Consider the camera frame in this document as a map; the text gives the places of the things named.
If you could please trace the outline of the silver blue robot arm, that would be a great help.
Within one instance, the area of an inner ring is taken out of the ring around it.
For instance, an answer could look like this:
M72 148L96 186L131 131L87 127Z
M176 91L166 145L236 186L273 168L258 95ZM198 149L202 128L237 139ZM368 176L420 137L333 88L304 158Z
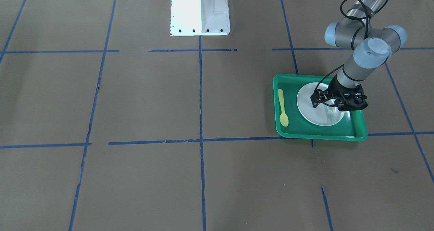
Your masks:
M406 44L408 34L398 25L382 29L371 28L370 21L388 0L354 0L343 19L331 23L324 40L334 47L353 50L353 54L338 70L325 91L326 98L344 98L356 94L356 89L379 66Z

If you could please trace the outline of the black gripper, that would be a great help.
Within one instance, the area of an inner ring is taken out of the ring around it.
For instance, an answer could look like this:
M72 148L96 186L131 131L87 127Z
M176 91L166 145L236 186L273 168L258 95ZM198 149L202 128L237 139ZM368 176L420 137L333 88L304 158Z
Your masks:
M359 92L360 84L356 84L355 81L350 81L350 87L342 85L338 80L338 75L335 75L328 86L328 98L341 98L341 99L353 99Z

